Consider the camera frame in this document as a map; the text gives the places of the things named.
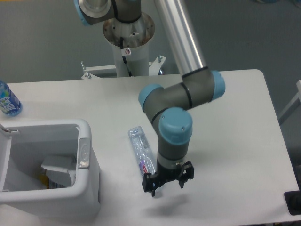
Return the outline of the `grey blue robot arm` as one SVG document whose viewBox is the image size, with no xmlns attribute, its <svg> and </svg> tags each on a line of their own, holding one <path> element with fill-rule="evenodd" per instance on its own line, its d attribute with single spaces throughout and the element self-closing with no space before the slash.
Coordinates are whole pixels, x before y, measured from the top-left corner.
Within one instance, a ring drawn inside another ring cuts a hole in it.
<svg viewBox="0 0 301 226">
<path fill-rule="evenodd" d="M 118 77 L 149 75 L 148 44 L 155 24 L 142 12 L 141 1 L 76 0 L 74 5 L 83 24 L 103 23 Z M 144 191 L 152 194 L 167 182 L 177 180 L 183 187 L 193 179 L 192 163 L 185 161 L 192 135 L 189 110 L 225 92 L 223 77 L 210 71 L 201 55 L 185 2 L 157 0 L 155 6 L 182 81 L 168 88 L 151 84 L 139 93 L 141 108 L 158 136 L 156 172 L 145 173 L 142 182 Z"/>
</svg>

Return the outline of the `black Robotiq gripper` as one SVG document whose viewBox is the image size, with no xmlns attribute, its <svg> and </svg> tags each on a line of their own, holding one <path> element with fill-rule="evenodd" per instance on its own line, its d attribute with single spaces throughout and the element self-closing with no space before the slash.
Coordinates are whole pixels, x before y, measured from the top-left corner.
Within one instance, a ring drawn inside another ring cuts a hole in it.
<svg viewBox="0 0 301 226">
<path fill-rule="evenodd" d="M 181 189 L 184 188 L 184 184 L 188 180 L 194 178 L 194 167 L 190 161 L 176 163 L 175 169 L 167 169 L 157 162 L 156 173 L 145 173 L 143 175 L 142 186 L 146 193 L 151 193 L 152 197 L 155 196 L 155 192 L 158 188 L 162 187 L 163 184 L 178 180 Z"/>
</svg>

